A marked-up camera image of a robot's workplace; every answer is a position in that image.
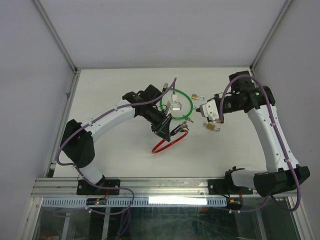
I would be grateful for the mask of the green cable lock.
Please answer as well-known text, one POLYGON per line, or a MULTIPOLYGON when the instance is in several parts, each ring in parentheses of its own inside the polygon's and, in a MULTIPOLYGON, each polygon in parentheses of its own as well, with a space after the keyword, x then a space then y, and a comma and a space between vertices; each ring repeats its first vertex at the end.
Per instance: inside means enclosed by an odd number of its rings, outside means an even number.
POLYGON ((159 107, 166 115, 171 114, 172 119, 175 121, 182 121, 186 120, 190 117, 190 115, 193 112, 193 101, 191 98, 184 93, 183 91, 175 88, 174 86, 169 88, 169 85, 165 83, 162 88, 162 92, 164 93, 168 89, 170 93, 169 98, 166 100, 166 102, 161 99, 159 102, 159 107), (185 107, 180 102, 179 97, 184 97, 186 101, 188 102, 188 108, 185 110, 185 107))

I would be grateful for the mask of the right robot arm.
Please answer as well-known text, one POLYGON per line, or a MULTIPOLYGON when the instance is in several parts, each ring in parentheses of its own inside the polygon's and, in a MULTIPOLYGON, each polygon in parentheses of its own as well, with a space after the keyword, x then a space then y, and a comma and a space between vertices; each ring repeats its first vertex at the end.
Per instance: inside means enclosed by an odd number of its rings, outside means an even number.
POLYGON ((224 115, 244 111, 252 122, 263 149, 266 172, 234 166, 225 172, 223 189, 234 194, 242 187, 256 190, 261 197, 269 197, 293 190, 310 177, 307 166, 301 166, 292 153, 282 131, 271 89, 240 71, 229 76, 229 84, 222 96, 215 94, 219 120, 224 115))

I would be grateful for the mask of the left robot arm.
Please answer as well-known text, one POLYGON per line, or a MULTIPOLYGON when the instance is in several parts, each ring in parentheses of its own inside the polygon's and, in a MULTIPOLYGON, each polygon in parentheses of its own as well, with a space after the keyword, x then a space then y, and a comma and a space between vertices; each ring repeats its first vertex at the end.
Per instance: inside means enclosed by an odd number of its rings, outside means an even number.
POLYGON ((82 122, 70 120, 65 126, 56 157, 64 152, 71 160, 71 166, 84 178, 87 188, 93 194, 100 194, 103 190, 115 191, 116 188, 106 182, 105 176, 93 162, 95 142, 108 131, 135 117, 146 119, 151 124, 151 131, 169 142, 173 117, 170 113, 157 109, 156 104, 162 97, 163 93, 149 85, 143 91, 126 93, 113 108, 100 116, 82 122))

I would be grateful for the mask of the brass long-shackle padlock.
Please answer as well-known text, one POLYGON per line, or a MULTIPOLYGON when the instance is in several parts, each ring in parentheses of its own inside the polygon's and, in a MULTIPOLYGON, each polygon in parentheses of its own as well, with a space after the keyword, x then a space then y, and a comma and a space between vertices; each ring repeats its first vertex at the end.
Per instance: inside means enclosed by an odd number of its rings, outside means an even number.
POLYGON ((205 100, 205 98, 204 98, 203 96, 198 95, 198 94, 192 94, 192 95, 191 95, 191 98, 192 98, 193 100, 198 100, 198 101, 204 101, 204 100, 205 100))

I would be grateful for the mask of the red cable lock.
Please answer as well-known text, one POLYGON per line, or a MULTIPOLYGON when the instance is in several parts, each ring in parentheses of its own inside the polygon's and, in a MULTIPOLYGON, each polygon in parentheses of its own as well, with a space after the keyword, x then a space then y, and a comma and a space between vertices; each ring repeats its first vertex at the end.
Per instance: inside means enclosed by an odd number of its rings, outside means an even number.
POLYGON ((189 134, 189 127, 186 122, 179 124, 169 134, 170 140, 161 140, 151 150, 152 154, 158 154, 180 142, 189 134))

